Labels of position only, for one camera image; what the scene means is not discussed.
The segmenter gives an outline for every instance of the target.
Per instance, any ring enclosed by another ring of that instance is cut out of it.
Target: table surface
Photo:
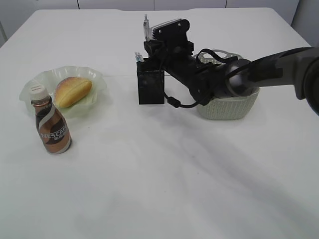
[[[319,118],[290,86],[261,90],[242,120],[139,106],[134,51],[151,25],[184,17],[189,40],[254,60],[308,46],[273,10],[41,10],[0,49],[0,238],[314,239]],[[89,66],[108,90],[68,120],[50,155],[18,101],[38,73]],[[178,81],[167,92],[192,102]]]

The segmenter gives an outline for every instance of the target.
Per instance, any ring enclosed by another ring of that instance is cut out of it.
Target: white wall
[[[4,38],[2,37],[0,33],[0,48],[2,47],[3,44],[4,44]]]
[[[319,0],[301,0],[292,26],[311,46],[319,47]]]
[[[0,21],[10,38],[38,9],[78,9],[76,0],[0,0]]]
[[[80,9],[154,10],[154,0],[79,0]]]
[[[35,2],[35,0],[0,0],[0,21],[8,38],[37,10]]]

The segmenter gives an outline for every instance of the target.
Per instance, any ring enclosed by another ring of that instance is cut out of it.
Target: bread roll
[[[68,77],[55,88],[54,102],[61,108],[67,108],[85,97],[92,88],[92,82],[83,77]]]

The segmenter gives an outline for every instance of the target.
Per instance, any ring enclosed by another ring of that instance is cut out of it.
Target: coffee bottle
[[[35,108],[36,129],[49,153],[59,154],[67,151],[72,139],[61,112],[55,108],[52,97],[43,85],[30,88],[31,103]]]

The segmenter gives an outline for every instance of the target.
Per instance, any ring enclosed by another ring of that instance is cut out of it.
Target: bottle cap
[[[44,85],[40,84],[30,87],[29,93],[32,101],[43,100],[49,96],[47,89],[44,87]]]

